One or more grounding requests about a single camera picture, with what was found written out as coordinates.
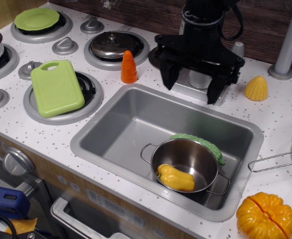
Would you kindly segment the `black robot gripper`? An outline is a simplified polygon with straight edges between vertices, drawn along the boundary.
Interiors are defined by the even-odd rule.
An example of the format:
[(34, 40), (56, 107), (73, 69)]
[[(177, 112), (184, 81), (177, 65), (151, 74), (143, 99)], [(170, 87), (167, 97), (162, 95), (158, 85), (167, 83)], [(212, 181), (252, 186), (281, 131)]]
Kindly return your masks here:
[(244, 60), (221, 41), (236, 40), (243, 33), (243, 27), (240, 27), (236, 35), (224, 35), (223, 22), (230, 9), (243, 25), (235, 0), (188, 0), (182, 9), (183, 34), (155, 37), (161, 52), (159, 69), (167, 89), (172, 89), (182, 68), (209, 75), (212, 81), (207, 91), (207, 103), (210, 105), (216, 103), (226, 85), (238, 81)]

